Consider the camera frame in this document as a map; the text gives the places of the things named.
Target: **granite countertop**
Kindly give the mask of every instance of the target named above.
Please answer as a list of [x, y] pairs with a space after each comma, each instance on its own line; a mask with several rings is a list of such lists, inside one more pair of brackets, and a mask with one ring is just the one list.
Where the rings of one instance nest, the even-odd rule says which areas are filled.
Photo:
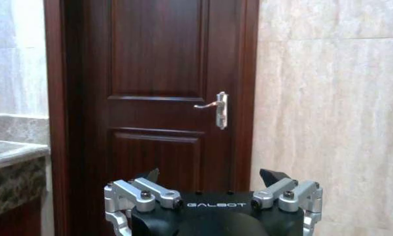
[[47, 145], [0, 141], [0, 215], [45, 191]]
[[47, 155], [47, 145], [0, 141], [0, 168]]

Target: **door handle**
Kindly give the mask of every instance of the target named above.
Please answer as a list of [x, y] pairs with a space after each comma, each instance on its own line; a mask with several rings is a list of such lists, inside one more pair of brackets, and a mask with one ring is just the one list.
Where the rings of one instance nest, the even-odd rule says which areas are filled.
[[195, 105], [195, 108], [205, 109], [208, 107], [217, 107], [216, 112], [216, 125], [221, 130], [228, 127], [228, 98], [229, 95], [225, 92], [220, 92], [217, 94], [217, 101], [207, 104], [207, 105]]

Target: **bathroom wall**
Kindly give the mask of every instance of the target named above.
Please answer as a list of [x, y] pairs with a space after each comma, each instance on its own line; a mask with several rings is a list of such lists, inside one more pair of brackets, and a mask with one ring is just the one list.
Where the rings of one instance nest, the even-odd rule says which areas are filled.
[[393, 236], [393, 0], [261, 0], [259, 169], [324, 187], [319, 236]]
[[[49, 144], [43, 0], [0, 0], [0, 140]], [[51, 159], [41, 231], [53, 235]]]
[[48, 116], [41, 0], [0, 0], [0, 113]]

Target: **wooden door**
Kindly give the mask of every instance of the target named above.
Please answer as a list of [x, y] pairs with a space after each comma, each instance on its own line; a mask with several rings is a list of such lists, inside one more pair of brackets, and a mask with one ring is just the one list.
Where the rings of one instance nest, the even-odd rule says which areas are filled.
[[[107, 235], [111, 180], [159, 167], [159, 182], [172, 189], [248, 189], [257, 1], [88, 0], [81, 10], [83, 21], [69, 22], [83, 30], [83, 128], [73, 130], [84, 155], [71, 156], [71, 221], [75, 234]], [[193, 108], [221, 91], [225, 130], [216, 108]]]

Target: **bolt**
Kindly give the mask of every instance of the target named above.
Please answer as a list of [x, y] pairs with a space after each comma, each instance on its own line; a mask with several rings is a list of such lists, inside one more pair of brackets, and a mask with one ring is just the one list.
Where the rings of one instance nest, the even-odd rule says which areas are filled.
[[141, 191], [141, 198], [149, 199], [151, 197], [152, 197], [152, 193], [149, 192], [149, 190], [143, 190]]
[[173, 202], [173, 209], [179, 210], [184, 207], [184, 201], [181, 199], [176, 199]]
[[263, 203], [259, 199], [252, 199], [251, 205], [253, 210], [260, 210], [263, 208]]
[[283, 193], [283, 196], [284, 196], [284, 198], [293, 200], [295, 199], [295, 192], [293, 191], [285, 191]]

